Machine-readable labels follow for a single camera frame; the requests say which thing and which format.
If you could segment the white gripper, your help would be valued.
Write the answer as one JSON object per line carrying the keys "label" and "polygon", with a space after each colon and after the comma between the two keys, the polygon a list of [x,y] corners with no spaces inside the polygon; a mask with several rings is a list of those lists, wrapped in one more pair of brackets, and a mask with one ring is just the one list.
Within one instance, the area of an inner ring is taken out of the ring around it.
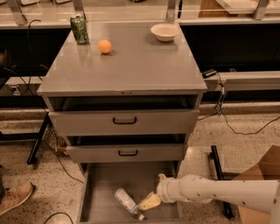
{"label": "white gripper", "polygon": [[164,203],[174,203],[176,201],[175,194],[178,187],[175,178],[167,178],[163,173],[158,174],[159,182],[157,185],[157,193],[151,192],[144,200],[138,204],[140,210],[149,210]]}

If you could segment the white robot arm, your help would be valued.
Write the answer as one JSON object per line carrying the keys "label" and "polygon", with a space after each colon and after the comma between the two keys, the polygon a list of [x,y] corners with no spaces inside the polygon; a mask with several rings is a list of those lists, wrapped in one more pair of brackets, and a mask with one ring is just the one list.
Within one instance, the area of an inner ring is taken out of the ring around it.
{"label": "white robot arm", "polygon": [[197,175],[167,178],[159,174],[155,192],[138,207],[152,209],[161,203],[209,203],[220,200],[269,214],[269,224],[280,224],[280,182],[278,180],[211,180]]}

